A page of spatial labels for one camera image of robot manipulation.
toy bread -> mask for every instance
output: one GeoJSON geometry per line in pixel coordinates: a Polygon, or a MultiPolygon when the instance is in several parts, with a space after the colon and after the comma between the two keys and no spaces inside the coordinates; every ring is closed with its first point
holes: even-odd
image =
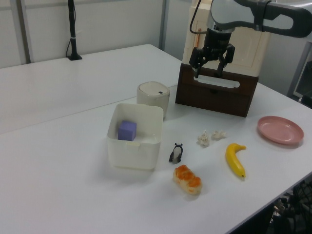
{"type": "Polygon", "coordinates": [[[184,191],[192,195],[200,193],[203,186],[201,179],[196,177],[186,165],[175,168],[174,181],[179,184],[184,191]]]}

box handle slot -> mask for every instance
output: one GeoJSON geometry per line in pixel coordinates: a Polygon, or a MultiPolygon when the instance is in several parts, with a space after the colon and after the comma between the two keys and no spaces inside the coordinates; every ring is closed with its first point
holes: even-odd
{"type": "Polygon", "coordinates": [[[215,77],[208,77],[208,76],[203,76],[203,75],[199,75],[198,78],[194,77],[194,80],[203,84],[210,84],[210,85],[231,88],[231,89],[238,88],[240,86],[240,83],[238,81],[215,78],[215,77]]]}

toy sponge cube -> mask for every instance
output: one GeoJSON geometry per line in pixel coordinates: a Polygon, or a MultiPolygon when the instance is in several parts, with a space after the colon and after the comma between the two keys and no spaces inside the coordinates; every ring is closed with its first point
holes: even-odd
{"type": "Polygon", "coordinates": [[[137,124],[130,121],[122,121],[118,128],[118,140],[133,141],[137,134],[137,124]]]}

toy food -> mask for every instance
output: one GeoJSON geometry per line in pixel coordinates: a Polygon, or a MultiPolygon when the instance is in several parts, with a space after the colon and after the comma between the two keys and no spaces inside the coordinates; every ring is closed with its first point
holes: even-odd
{"type": "Polygon", "coordinates": [[[198,138],[198,143],[202,146],[208,146],[209,145],[209,136],[206,132],[206,130],[204,131],[204,133],[202,135],[200,135],[198,138]]]}
{"type": "Polygon", "coordinates": [[[226,132],[224,131],[214,131],[214,133],[212,134],[212,138],[214,140],[220,140],[222,138],[225,138],[226,137],[226,132]]]}
{"type": "Polygon", "coordinates": [[[186,165],[175,168],[174,181],[179,184],[184,191],[192,195],[200,193],[202,188],[201,179],[196,177],[186,165]]]}
{"type": "Polygon", "coordinates": [[[225,152],[226,161],[233,172],[239,177],[246,177],[246,173],[244,167],[236,157],[236,152],[244,149],[246,149],[246,146],[232,143],[227,147],[225,152]]]}

white cauliflower toy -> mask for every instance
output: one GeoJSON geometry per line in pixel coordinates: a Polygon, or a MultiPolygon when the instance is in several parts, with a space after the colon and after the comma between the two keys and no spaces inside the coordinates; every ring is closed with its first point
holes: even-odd
{"type": "Polygon", "coordinates": [[[226,132],[224,131],[214,131],[214,133],[212,134],[212,138],[215,140],[220,140],[222,138],[226,137],[226,132]]]}
{"type": "Polygon", "coordinates": [[[206,130],[204,131],[203,135],[199,136],[197,138],[198,143],[202,146],[208,146],[209,145],[209,136],[206,132],[206,130]]]}

